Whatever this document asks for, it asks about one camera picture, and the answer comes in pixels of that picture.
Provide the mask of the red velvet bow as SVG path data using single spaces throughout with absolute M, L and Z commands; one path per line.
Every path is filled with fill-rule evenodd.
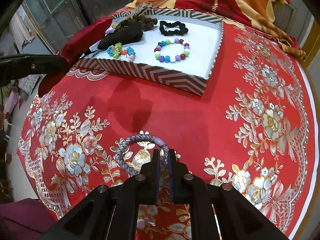
M 111 26 L 111 22 L 110 16 L 96 20 L 73 35 L 59 55 L 36 65 L 36 69 L 45 75 L 38 88 L 39 97 L 49 93 L 80 59 L 80 56 L 105 36 L 105 31 Z

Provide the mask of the black headband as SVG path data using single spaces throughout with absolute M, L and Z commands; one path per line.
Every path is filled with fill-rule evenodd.
M 133 22 L 127 28 L 107 34 L 98 44 L 99 50 L 106 50 L 116 43 L 136 43 L 142 39 L 143 31 L 139 22 Z

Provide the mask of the leopard print bow scrunchie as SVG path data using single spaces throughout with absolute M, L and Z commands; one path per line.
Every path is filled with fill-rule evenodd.
M 151 3 L 141 3 L 135 7 L 128 15 L 121 17 L 117 20 L 113 20 L 112 28 L 114 31 L 123 30 L 139 23 L 142 31 L 150 31 L 157 25 L 158 20 L 156 18 L 146 17 L 145 13 L 152 9 Z

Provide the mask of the black scrunchie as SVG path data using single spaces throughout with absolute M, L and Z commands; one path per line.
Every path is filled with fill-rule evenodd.
M 166 21 L 160 21 L 159 23 L 159 30 L 161 34 L 164 36 L 175 36 L 175 35 L 185 35 L 188 33 L 188 28 L 186 25 L 180 21 L 176 22 L 166 22 Z

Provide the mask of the metal glass door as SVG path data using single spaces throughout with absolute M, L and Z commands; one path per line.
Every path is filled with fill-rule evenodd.
M 24 0 L 23 7 L 53 53 L 84 27 L 133 0 Z

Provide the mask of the red floral table cloth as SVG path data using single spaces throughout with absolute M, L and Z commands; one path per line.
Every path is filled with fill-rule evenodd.
M 202 96 L 164 83 L 73 68 L 27 113 L 17 154 L 54 219 L 95 187 L 122 184 L 119 144 L 151 134 L 189 172 L 231 184 L 293 239 L 319 161 L 314 98 L 299 63 L 272 39 L 226 24 Z

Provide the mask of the striped white tray box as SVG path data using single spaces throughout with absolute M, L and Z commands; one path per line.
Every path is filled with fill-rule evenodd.
M 222 44 L 222 20 L 176 9 L 150 9 L 145 15 L 158 23 L 139 42 L 122 46 L 117 58 L 110 49 L 97 50 L 75 66 L 138 77 L 202 96 Z M 159 30 L 160 21 L 180 21 L 189 31 L 182 36 L 164 36 Z

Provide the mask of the orange red folded blanket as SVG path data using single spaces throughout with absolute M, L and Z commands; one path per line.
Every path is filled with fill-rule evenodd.
M 230 18 L 276 37 L 283 51 L 298 59 L 306 59 L 306 53 L 299 48 L 296 39 L 274 24 L 274 9 L 289 4 L 289 0 L 134 0 L 127 6 L 135 8 L 141 3 L 150 3 L 157 8 L 215 13 Z

